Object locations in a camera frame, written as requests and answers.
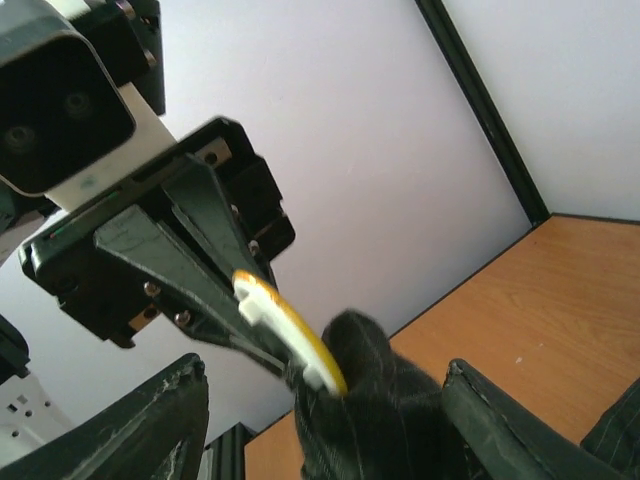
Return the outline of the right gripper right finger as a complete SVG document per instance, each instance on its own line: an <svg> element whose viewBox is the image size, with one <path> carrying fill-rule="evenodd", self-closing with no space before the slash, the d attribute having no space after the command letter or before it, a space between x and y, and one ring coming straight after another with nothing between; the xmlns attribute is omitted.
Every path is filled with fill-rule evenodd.
<svg viewBox="0 0 640 480"><path fill-rule="evenodd" d="M449 363L442 408L493 479L621 479L462 359Z"/></svg>

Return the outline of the dark pinstriped shirt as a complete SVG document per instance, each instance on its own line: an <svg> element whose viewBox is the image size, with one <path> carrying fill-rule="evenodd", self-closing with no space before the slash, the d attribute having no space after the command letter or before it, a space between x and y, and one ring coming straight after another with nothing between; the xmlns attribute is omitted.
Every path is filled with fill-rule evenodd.
<svg viewBox="0 0 640 480"><path fill-rule="evenodd" d="M493 479L460 439L435 381L390 345L371 318L347 310L323 341L348 385L344 396L292 378L305 479ZM621 473L639 475L639 388L630 386L575 444Z"/></svg>

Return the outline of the yellow round brooch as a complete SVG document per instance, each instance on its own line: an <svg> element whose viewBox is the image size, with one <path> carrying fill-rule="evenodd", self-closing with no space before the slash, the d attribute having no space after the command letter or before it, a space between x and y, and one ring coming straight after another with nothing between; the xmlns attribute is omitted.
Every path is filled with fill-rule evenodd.
<svg viewBox="0 0 640 480"><path fill-rule="evenodd" d="M246 270L234 272L232 285L240 315L251 327L262 325L278 339L308 386L333 396L348 392L327 346L274 287Z"/></svg>

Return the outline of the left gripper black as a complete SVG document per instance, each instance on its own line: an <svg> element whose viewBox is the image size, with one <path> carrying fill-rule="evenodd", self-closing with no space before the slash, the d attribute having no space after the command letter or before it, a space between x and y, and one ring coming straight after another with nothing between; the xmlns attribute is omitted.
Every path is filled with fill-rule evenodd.
<svg viewBox="0 0 640 480"><path fill-rule="evenodd" d="M219 117L19 250L23 273L97 337L127 346L149 308L194 340L243 353L274 376L291 362L238 311L232 277L275 283L295 230L266 160Z"/></svg>

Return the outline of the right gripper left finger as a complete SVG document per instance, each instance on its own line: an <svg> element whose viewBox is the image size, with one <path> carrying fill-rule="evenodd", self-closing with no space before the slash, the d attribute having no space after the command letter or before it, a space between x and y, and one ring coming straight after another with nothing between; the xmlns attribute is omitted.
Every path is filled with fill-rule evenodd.
<svg viewBox="0 0 640 480"><path fill-rule="evenodd" d="M195 479L209 419L205 367L185 354L80 425L37 377L1 386L4 479Z"/></svg>

